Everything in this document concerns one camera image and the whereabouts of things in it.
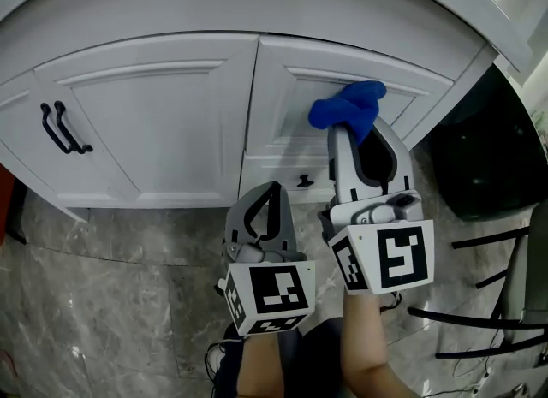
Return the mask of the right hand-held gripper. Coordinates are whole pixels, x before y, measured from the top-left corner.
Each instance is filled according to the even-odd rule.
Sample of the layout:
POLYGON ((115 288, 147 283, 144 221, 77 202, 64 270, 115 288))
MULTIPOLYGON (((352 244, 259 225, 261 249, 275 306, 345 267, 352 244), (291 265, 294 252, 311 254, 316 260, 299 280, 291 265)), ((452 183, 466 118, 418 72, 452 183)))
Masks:
POLYGON ((318 218, 352 295, 388 294, 434 279, 433 221, 424 218, 421 197, 410 190, 409 150, 383 119, 375 120, 374 130, 382 146, 381 185, 363 173, 352 132, 341 124, 328 132, 330 178, 339 204, 318 218))

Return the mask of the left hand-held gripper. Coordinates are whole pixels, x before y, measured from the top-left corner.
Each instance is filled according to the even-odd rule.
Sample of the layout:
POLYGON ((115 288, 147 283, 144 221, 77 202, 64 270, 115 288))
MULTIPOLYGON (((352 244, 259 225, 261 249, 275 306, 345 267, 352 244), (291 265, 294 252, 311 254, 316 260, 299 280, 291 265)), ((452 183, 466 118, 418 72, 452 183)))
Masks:
POLYGON ((293 330, 314 312, 315 263, 298 250, 289 196, 279 182, 251 189, 230 207, 225 240, 226 275, 217 293, 239 336, 293 330), (253 220, 266 205, 260 233, 253 220))

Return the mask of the blue cloth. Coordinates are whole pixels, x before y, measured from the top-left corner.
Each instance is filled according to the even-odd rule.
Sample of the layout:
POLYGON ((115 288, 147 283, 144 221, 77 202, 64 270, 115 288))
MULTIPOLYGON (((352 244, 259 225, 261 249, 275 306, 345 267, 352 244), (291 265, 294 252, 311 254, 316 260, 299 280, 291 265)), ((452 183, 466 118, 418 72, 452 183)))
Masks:
POLYGON ((371 132, 379 113, 378 103, 386 93, 386 87, 380 81, 349 84, 330 98, 316 100, 308 113, 308 122, 320 130, 345 124, 359 145, 371 132))

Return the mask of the white cabinet door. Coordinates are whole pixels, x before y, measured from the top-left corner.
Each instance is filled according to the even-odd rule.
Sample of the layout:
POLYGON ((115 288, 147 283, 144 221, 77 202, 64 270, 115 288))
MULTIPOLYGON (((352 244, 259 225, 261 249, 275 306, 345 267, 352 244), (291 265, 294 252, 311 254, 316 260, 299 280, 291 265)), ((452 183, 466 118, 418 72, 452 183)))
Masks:
POLYGON ((185 33, 130 39, 39 65, 79 106, 130 187, 134 208, 223 207, 238 195, 259 38, 185 33))
POLYGON ((400 138, 453 85, 439 74, 367 50, 309 39, 260 37, 246 154, 324 156, 326 133, 307 120, 313 102, 363 80, 380 81, 386 87, 379 115, 400 138))
POLYGON ((0 163, 39 197, 82 223, 89 210, 76 204, 106 191, 106 182, 56 124, 54 100, 33 71, 0 84, 0 163))

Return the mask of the person's left forearm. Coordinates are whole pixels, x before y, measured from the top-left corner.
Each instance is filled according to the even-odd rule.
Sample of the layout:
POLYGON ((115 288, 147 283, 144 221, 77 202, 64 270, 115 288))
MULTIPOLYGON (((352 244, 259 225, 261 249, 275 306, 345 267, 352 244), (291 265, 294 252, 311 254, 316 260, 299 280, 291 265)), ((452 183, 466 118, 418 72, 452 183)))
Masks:
POLYGON ((237 398, 284 398, 278 334, 245 340, 236 391, 237 398))

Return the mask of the person's right forearm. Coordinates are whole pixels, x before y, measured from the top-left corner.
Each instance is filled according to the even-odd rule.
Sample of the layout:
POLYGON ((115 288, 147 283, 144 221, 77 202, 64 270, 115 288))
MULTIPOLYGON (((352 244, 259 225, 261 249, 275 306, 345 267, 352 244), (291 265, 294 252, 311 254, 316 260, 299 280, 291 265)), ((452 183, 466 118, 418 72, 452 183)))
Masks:
POLYGON ((356 398, 418 398, 390 367, 376 295, 344 295, 340 361, 356 398))

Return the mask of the white round table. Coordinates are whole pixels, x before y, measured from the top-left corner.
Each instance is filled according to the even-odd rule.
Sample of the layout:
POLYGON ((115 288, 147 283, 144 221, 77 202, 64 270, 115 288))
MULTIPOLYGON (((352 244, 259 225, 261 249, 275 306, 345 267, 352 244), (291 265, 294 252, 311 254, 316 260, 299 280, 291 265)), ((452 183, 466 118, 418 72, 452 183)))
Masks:
POLYGON ((513 215, 548 198, 548 157, 525 106, 491 65, 432 130, 433 168, 463 221, 513 215))

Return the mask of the person's legs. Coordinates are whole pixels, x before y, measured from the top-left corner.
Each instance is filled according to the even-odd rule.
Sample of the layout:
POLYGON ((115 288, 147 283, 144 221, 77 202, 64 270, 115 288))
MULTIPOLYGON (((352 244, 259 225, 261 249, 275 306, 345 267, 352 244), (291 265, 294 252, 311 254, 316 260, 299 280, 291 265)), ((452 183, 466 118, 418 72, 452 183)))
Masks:
POLYGON ((329 318, 303 335, 278 335, 284 398, 341 398, 345 386, 340 348, 343 320, 329 318))

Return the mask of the grey chair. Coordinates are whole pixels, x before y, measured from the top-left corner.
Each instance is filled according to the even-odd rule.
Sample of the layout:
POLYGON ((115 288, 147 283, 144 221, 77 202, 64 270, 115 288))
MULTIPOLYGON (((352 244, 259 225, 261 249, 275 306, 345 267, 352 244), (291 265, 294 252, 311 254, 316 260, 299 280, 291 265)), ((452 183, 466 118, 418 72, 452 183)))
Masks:
POLYGON ((548 342, 548 199, 534 207, 530 223, 526 227, 454 241, 451 246, 454 249, 462 249, 511 239, 515 244, 506 270, 475 284, 475 287, 480 289, 504 280, 489 318, 408 308, 408 314, 413 317, 503 332, 503 341, 497 347, 469 352, 438 352, 435 354, 436 359, 487 358, 548 342))

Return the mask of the white vanity cabinet with sink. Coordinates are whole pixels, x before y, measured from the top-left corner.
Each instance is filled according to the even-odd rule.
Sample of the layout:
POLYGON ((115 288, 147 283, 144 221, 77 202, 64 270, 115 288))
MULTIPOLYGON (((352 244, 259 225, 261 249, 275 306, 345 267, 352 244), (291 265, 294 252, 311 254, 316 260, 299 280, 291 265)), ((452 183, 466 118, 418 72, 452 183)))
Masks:
MULTIPOLYGON (((529 69, 533 60, 527 41, 494 0, 0 0, 0 84, 27 71, 35 74, 39 65, 77 51, 185 33, 323 41, 392 57, 452 80, 432 110, 405 138, 399 137, 407 148, 456 106, 497 57, 518 71, 529 69)), ((37 81, 54 100, 63 137, 80 154, 92 154, 106 182, 105 192, 84 198, 78 208, 167 209, 124 206, 130 181, 80 107, 67 108, 37 81)), ((295 203, 329 200, 327 153, 246 154, 252 92, 253 81, 236 199, 261 183, 279 181, 295 203)))

